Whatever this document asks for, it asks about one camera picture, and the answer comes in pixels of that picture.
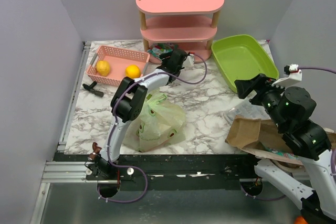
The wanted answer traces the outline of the brown paper bag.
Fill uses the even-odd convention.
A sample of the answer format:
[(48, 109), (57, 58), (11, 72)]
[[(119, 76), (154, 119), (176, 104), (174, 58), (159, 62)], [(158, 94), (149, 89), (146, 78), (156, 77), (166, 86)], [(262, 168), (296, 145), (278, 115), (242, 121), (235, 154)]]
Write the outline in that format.
[(273, 159), (293, 166), (302, 165), (299, 159), (284, 158), (265, 150), (265, 147), (268, 147), (293, 153), (285, 144), (282, 135), (278, 133), (277, 127), (271, 120), (254, 120), (236, 116), (225, 142), (258, 158)]

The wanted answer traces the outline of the avocado print plastic bag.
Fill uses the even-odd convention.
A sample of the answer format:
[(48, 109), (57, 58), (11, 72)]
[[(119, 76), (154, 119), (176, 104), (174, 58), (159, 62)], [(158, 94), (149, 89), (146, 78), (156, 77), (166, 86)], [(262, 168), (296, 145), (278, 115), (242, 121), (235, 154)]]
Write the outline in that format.
[(145, 99), (139, 116), (132, 121), (123, 144), (135, 151), (149, 152), (185, 140), (186, 114), (165, 93), (154, 90)]

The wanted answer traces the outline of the cherry mint candy packet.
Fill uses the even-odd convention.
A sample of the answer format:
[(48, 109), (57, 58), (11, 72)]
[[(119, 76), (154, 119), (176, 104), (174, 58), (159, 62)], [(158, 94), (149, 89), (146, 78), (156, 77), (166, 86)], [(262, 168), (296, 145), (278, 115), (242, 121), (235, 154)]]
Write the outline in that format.
[(160, 55), (173, 51), (176, 44), (173, 43), (153, 43), (147, 52), (156, 59), (160, 59)]

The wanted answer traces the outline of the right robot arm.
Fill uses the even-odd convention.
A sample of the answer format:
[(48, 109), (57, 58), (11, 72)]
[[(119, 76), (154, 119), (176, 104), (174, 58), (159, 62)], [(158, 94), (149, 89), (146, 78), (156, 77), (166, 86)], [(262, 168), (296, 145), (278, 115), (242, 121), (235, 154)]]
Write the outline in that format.
[(306, 89), (281, 82), (260, 73), (250, 80), (235, 80), (235, 85), (240, 99), (256, 92), (250, 103), (265, 109), (302, 162), (311, 186), (268, 159), (243, 162), (241, 171), (246, 177), (258, 175), (270, 182), (297, 206), (307, 223), (335, 223), (335, 153), (326, 131), (309, 119), (317, 104)]

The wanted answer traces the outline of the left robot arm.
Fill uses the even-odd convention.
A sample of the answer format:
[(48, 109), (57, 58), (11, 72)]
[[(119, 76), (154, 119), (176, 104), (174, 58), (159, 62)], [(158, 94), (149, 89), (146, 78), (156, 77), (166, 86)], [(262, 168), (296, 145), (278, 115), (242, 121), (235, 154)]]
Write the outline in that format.
[(113, 121), (103, 147), (92, 144), (89, 161), (104, 179), (112, 179), (118, 169), (114, 163), (120, 156), (120, 148), (126, 131), (139, 115), (147, 94), (176, 80), (190, 56), (181, 49), (163, 54), (161, 65), (152, 73), (132, 79), (125, 77), (111, 100)]

